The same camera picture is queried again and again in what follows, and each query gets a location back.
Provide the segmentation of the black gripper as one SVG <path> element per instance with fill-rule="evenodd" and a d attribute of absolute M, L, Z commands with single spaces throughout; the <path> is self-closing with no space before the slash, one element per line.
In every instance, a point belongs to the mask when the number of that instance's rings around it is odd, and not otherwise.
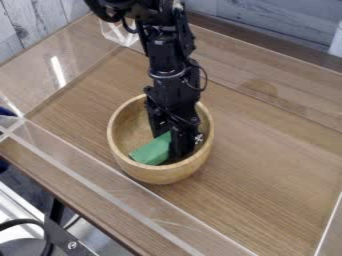
<path fill-rule="evenodd" d="M 154 85 L 144 87 L 147 114 L 154 137 L 171 128 L 169 159 L 175 162 L 195 150 L 203 134 L 198 129 L 201 118 L 195 105 L 201 99 L 201 72 L 198 68 L 179 71 L 150 69 Z"/>

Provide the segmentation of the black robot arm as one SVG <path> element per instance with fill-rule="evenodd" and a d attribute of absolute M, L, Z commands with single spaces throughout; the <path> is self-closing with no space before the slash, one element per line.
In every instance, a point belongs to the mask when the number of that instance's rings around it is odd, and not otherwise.
<path fill-rule="evenodd" d="M 90 10 L 107 23 L 135 27 L 126 31 L 139 36 L 150 61 L 154 81 L 144 88 L 146 110 L 155 138 L 167 136 L 166 159 L 177 161 L 195 150 L 201 118 L 195 110 L 201 93 L 202 67 L 191 58 L 195 36 L 182 0 L 84 0 Z"/>

